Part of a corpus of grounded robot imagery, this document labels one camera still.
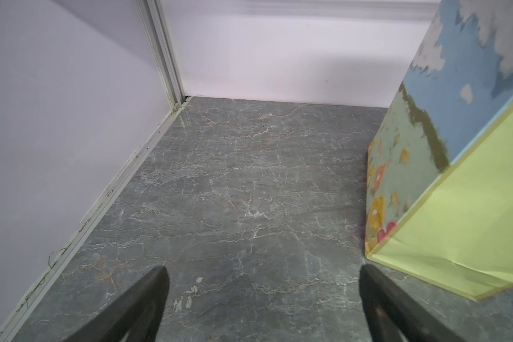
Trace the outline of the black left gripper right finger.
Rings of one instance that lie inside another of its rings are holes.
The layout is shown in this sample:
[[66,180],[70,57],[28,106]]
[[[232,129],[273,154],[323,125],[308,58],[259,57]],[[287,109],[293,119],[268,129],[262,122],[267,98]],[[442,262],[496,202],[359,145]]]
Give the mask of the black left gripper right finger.
[[376,266],[365,264],[359,294],[373,341],[462,341]]

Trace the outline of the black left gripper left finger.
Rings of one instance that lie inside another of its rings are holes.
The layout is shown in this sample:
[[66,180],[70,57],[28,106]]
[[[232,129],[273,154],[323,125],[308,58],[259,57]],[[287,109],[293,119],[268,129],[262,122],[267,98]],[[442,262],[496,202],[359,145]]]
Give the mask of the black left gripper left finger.
[[170,288],[164,266],[151,269],[67,341],[154,341]]

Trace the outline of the floral paper gift bag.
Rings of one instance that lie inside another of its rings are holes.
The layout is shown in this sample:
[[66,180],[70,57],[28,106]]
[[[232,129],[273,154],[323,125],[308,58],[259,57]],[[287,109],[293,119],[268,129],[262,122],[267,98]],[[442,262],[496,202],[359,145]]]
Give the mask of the floral paper gift bag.
[[442,1],[371,141],[365,255],[468,299],[513,286],[513,1]]

